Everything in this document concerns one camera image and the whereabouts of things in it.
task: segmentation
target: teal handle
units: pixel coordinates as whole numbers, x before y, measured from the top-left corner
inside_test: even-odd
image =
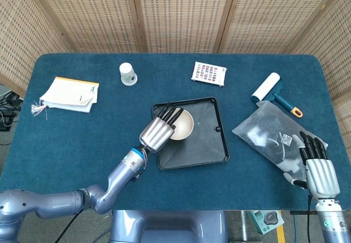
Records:
[[[288,111],[292,111],[295,106],[291,105],[290,102],[288,102],[285,98],[283,98],[281,95],[278,95],[276,93],[273,93],[273,96],[276,101],[278,101],[285,109]]]

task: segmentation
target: yellow stripe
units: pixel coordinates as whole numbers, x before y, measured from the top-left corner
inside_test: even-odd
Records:
[[[276,237],[278,238],[278,243],[285,243],[285,236],[284,236],[284,227],[283,225],[280,225],[279,227],[276,228]]]
[[[99,83],[96,82],[90,82],[90,81],[84,81],[84,80],[73,80],[71,78],[66,78],[66,77],[56,77],[59,80],[68,80],[68,81],[75,81],[75,82],[82,82],[82,83],[87,83],[87,84],[93,84],[93,85],[98,85]]]

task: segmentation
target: woven panel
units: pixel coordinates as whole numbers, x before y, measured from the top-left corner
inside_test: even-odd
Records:
[[[211,53],[225,0],[140,0],[150,52]]]
[[[347,153],[351,160],[351,99],[334,106]]]
[[[351,0],[335,0],[293,53],[321,61],[332,97],[351,88]]]
[[[67,50],[33,0],[0,0],[2,83],[24,95],[36,59]]]
[[[80,52],[137,52],[127,0],[45,0]]]
[[[223,53],[281,53],[321,0],[238,0]]]

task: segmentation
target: lint roller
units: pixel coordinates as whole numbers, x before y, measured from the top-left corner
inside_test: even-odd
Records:
[[[270,74],[265,81],[256,89],[256,91],[251,95],[251,99],[254,102],[259,102],[261,100],[276,100],[278,101],[285,109],[287,109],[294,116],[301,118],[302,111],[298,107],[295,107],[285,98],[279,95],[279,92],[282,88],[283,79],[277,73]]]

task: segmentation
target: table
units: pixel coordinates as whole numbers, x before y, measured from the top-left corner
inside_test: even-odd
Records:
[[[191,81],[195,61],[227,67],[225,86]],[[122,62],[133,65],[136,85],[122,84]],[[321,65],[311,55],[43,55],[33,70],[0,189],[63,193],[92,184],[106,189],[109,173],[138,145],[154,103],[214,96],[230,160],[162,171],[151,155],[148,169],[122,190],[115,209],[305,210],[308,192],[290,185],[278,168],[231,132],[255,111],[250,95],[274,71],[285,79],[282,95],[304,112],[302,119],[294,119],[329,143],[341,187],[338,199],[344,209],[351,209],[350,163]],[[100,83],[98,103],[90,113],[48,109],[47,121],[45,114],[31,115],[30,105],[55,76]]]

